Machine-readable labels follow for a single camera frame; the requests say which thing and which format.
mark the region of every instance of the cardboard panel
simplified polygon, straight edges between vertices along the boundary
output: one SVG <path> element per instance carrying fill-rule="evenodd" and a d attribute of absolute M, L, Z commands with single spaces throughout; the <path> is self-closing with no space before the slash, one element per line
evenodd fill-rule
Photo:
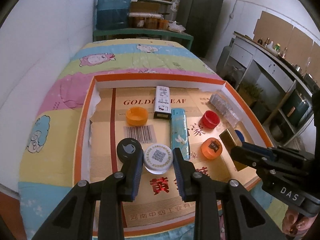
<path fill-rule="evenodd" d="M 290 41 L 292 30 L 293 25 L 289 22 L 263 11 L 260 19 L 257 20 L 253 40 L 258 41 L 262 38 L 265 42 L 267 38 L 270 38 L 274 45 L 279 43 L 284 49 Z"/>
<path fill-rule="evenodd" d="M 286 60 L 292 64 L 298 64 L 305 71 L 312 46 L 313 40 L 299 29 L 294 28 L 288 44 Z"/>
<path fill-rule="evenodd" d="M 306 72 L 312 76 L 314 81 L 320 82 L 320 46 L 317 43 L 313 43 L 310 64 Z"/>

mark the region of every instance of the qr code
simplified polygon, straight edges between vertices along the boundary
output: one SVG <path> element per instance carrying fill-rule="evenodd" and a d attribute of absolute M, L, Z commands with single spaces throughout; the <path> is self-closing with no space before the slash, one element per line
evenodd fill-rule
<path fill-rule="evenodd" d="M 164 156 L 165 156 L 165 153 L 163 153 L 163 152 L 161 152 L 159 150 L 156 150 L 151 158 L 155 159 L 156 161 L 162 162 Z"/>

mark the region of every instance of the clear plastic container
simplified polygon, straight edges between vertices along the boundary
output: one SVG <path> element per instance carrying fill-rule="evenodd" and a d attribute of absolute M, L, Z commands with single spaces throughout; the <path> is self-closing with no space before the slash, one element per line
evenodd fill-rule
<path fill-rule="evenodd" d="M 168 27 L 169 27 L 169 21 L 168 20 L 162 20 L 160 19 L 159 20 L 159 23 L 158 23 L 158 29 L 159 30 L 168 30 Z"/>
<path fill-rule="evenodd" d="M 98 0 L 98 30 L 115 30 L 128 28 L 128 15 L 131 0 Z"/>
<path fill-rule="evenodd" d="M 146 18 L 145 20 L 145 27 L 147 29 L 157 29 L 158 28 L 158 21 L 159 19 L 156 18 Z"/>
<path fill-rule="evenodd" d="M 210 97 L 210 103 L 220 112 L 220 114 L 230 123 L 234 128 L 241 120 L 234 112 L 232 106 L 224 100 L 219 94 L 213 94 Z"/>

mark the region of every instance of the black bottle cap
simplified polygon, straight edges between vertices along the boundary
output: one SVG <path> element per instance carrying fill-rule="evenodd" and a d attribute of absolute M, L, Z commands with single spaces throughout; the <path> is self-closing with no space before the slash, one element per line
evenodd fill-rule
<path fill-rule="evenodd" d="M 136 151 L 142 151 L 142 147 L 141 144 L 133 138 L 124 138 L 117 145 L 117 155 L 122 163 L 130 159 Z"/>

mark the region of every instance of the bottle cap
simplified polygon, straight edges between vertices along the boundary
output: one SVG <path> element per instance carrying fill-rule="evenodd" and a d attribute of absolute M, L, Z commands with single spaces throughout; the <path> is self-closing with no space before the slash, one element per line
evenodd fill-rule
<path fill-rule="evenodd" d="M 206 111 L 200 122 L 207 128 L 214 129 L 220 123 L 219 116 L 213 111 Z"/>
<path fill-rule="evenodd" d="M 173 162 L 173 154 L 167 145 L 153 144 L 143 155 L 143 163 L 148 171 L 153 174 L 166 173 Z"/>
<path fill-rule="evenodd" d="M 145 125 L 148 120 L 148 111 L 142 107 L 131 107 L 125 113 L 128 124 L 133 126 Z"/>
<path fill-rule="evenodd" d="M 136 151 L 142 151 L 142 147 L 141 144 L 133 138 L 124 138 L 117 145 L 117 155 L 122 163 L 130 159 Z"/>
<path fill-rule="evenodd" d="M 209 138 L 201 145 L 201 151 L 207 159 L 213 160 L 221 155 L 222 144 L 216 138 Z"/>
<path fill-rule="evenodd" d="M 239 130 L 235 130 L 237 136 L 239 137 L 241 142 L 244 142 L 244 136 L 242 134 L 242 132 L 240 132 Z"/>

